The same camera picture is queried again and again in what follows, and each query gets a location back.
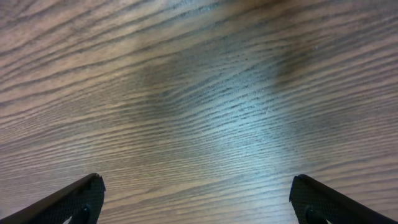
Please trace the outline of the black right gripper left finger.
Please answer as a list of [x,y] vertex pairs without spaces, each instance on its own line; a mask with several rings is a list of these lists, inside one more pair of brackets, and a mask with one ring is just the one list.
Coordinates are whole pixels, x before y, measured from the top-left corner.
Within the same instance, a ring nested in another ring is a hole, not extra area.
[[1,219],[1,223],[96,224],[104,204],[105,191],[106,187],[102,176],[92,173]]

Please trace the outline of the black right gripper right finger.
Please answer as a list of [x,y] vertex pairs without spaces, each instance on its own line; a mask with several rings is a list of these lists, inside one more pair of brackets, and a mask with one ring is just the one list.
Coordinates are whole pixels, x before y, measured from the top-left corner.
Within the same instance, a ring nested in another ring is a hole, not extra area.
[[397,224],[305,174],[294,177],[289,202],[300,224]]

